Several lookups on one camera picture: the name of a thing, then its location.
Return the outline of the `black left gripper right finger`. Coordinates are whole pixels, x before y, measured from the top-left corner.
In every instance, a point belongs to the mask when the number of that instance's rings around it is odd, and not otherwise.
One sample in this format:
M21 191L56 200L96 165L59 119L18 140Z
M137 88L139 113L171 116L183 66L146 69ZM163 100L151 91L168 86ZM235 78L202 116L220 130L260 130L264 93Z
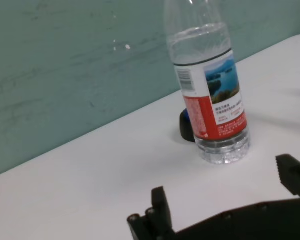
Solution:
M300 197L300 161L290 154L275 157L281 184L294 196Z

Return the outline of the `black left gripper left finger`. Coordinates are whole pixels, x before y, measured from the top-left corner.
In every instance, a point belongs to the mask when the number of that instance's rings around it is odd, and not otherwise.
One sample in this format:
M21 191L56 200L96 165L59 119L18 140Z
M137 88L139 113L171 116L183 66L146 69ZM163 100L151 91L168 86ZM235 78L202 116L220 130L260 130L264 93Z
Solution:
M143 216L132 214L127 224L134 240L175 240L170 207L162 186L151 190L152 207Z

